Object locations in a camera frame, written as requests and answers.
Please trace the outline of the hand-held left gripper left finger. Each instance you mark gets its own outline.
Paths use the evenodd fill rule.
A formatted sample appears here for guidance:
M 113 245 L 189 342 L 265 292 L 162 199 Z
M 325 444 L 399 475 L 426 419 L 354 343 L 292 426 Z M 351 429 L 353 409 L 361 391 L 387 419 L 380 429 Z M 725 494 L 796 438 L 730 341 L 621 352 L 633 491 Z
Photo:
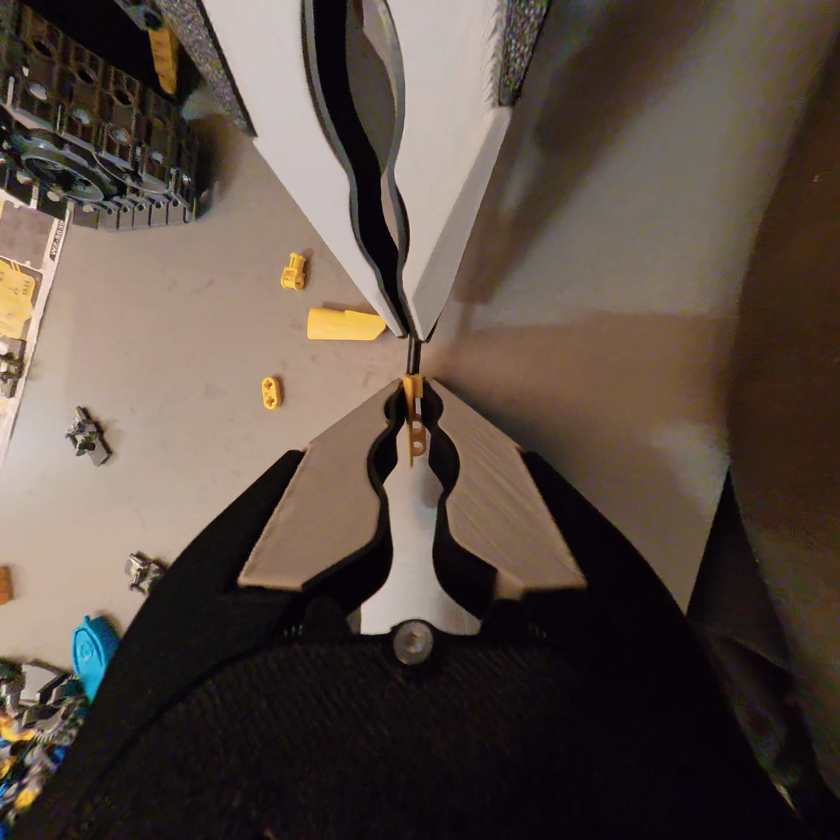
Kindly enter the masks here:
M 394 380 L 315 437 L 238 577 L 242 589 L 327 596 L 345 614 L 392 567 L 384 483 L 398 461 L 403 384 Z

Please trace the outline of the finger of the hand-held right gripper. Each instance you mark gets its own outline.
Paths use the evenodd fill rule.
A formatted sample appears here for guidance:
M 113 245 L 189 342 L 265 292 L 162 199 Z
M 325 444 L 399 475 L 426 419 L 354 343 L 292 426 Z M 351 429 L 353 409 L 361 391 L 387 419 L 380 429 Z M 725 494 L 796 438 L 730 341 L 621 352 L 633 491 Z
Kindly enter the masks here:
M 381 169 L 350 91 L 347 2 L 204 2 L 256 131 L 255 145 L 398 337 L 397 248 Z
M 396 252 L 390 296 L 428 341 L 465 255 L 511 107 L 499 103 L 509 2 L 350 2 L 353 105 Z

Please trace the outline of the yellow black toy tracked vehicle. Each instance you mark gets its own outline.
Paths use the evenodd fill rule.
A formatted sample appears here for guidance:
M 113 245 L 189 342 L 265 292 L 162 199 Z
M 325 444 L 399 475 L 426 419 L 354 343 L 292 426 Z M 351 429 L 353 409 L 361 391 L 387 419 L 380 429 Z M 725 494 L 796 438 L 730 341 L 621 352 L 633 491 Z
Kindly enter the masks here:
M 124 231 L 201 213 L 202 142 L 160 87 L 152 2 L 1 2 L 2 190 Z

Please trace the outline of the blue brick separator tool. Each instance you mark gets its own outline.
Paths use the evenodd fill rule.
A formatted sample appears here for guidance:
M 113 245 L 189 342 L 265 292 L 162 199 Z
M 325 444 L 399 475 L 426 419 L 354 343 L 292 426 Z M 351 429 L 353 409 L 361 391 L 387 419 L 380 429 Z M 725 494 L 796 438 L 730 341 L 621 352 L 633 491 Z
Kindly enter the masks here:
M 90 703 L 98 693 L 119 644 L 119 635 L 106 616 L 85 616 L 72 634 L 73 669 Z

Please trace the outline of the yellow grey sticker sheet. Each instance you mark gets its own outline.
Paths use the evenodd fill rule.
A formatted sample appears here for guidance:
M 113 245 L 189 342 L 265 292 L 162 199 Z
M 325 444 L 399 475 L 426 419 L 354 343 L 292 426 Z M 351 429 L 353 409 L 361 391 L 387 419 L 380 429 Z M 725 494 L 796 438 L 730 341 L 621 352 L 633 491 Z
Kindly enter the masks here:
M 1 396 L 1 460 L 18 409 L 67 233 L 58 220 L 2 192 L 1 336 L 26 342 L 25 373 L 13 398 Z

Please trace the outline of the pile of small toy bricks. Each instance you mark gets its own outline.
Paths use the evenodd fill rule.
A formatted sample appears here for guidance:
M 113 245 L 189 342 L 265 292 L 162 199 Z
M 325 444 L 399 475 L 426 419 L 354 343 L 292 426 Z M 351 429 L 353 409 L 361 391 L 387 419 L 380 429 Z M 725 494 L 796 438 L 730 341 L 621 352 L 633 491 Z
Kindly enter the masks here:
M 87 717 L 79 679 L 39 662 L 1 661 L 1 838 L 57 772 Z

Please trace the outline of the yellow blade-shaped brick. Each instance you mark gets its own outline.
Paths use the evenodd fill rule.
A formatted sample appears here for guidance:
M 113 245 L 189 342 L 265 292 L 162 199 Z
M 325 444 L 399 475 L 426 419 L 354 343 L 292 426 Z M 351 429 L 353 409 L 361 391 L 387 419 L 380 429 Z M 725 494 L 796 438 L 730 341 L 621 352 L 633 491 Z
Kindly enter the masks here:
M 427 451 L 427 431 L 422 407 L 424 378 L 420 374 L 405 374 L 402 383 L 406 399 L 408 461 L 409 466 L 413 467 L 415 460 Z
M 375 314 L 330 308 L 311 308 L 308 313 L 309 340 L 368 342 L 386 330 L 385 320 Z

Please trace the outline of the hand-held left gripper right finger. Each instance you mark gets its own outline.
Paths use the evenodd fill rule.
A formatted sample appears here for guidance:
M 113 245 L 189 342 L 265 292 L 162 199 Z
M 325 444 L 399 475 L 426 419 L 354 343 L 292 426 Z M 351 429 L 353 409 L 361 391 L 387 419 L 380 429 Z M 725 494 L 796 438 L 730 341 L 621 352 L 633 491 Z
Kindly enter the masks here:
M 470 615 L 501 601 L 585 590 L 585 576 L 522 448 L 477 410 L 426 379 L 427 462 L 441 486 L 433 564 Z

